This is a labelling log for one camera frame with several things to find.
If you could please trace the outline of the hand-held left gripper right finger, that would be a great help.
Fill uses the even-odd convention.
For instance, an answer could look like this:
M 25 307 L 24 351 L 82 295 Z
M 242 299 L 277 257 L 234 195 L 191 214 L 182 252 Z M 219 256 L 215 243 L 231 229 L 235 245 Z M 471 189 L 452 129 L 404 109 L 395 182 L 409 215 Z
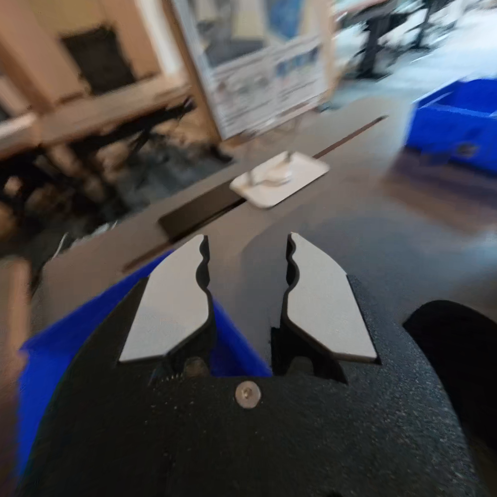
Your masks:
M 300 234 L 287 237 L 286 325 L 338 360 L 375 363 L 378 352 L 345 270 Z

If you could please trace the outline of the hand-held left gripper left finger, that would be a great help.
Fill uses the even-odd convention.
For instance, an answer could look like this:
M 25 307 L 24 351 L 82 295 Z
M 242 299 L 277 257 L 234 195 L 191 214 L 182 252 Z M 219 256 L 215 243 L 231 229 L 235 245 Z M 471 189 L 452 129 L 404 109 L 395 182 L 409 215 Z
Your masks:
M 209 257 L 208 237 L 196 235 L 152 270 L 120 363 L 165 357 L 208 324 L 212 307 Z

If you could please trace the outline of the blue plastic bin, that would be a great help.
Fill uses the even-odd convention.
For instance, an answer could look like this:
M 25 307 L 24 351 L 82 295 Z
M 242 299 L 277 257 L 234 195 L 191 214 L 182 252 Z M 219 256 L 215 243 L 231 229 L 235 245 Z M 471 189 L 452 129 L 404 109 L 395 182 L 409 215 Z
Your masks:
M 26 469 L 46 407 L 79 349 L 139 280 L 148 277 L 171 253 L 172 250 L 161 254 L 22 345 L 21 350 L 27 353 L 28 360 L 19 381 L 16 468 L 19 476 Z M 270 366 L 252 348 L 217 301 L 214 301 L 214 317 L 217 326 L 217 341 L 211 357 L 214 376 L 272 376 Z
M 413 106 L 408 148 L 496 174 L 496 78 L 454 80 Z

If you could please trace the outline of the white flat tray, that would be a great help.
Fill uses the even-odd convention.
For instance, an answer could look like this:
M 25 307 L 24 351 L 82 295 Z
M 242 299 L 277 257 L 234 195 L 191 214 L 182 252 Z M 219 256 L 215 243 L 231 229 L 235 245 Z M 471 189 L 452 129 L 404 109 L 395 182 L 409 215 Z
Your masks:
M 330 166 L 284 151 L 233 179 L 230 190 L 258 209 L 270 209 L 326 175 Z

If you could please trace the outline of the black honeycomb rubber pad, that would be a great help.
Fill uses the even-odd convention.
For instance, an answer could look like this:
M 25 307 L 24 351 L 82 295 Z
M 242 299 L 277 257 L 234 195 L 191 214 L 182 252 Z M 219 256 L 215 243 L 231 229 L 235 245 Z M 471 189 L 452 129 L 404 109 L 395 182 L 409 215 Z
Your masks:
M 462 304 L 435 300 L 403 327 L 436 371 L 464 427 L 496 451 L 496 322 Z

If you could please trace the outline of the brown desk black legs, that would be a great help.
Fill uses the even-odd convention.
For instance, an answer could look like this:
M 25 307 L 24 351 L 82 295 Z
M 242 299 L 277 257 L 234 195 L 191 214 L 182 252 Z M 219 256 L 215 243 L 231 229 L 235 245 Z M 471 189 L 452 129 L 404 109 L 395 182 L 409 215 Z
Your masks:
M 189 96 L 191 85 L 185 77 L 158 75 L 101 96 L 73 100 L 45 114 L 29 112 L 1 122 L 1 159 L 115 128 Z

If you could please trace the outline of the printed poster board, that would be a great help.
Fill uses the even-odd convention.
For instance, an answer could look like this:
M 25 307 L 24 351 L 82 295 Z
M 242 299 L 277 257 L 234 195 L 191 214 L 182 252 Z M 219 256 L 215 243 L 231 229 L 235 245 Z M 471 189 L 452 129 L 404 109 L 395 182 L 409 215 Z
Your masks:
M 277 126 L 330 94 L 330 1 L 171 7 L 221 140 Z

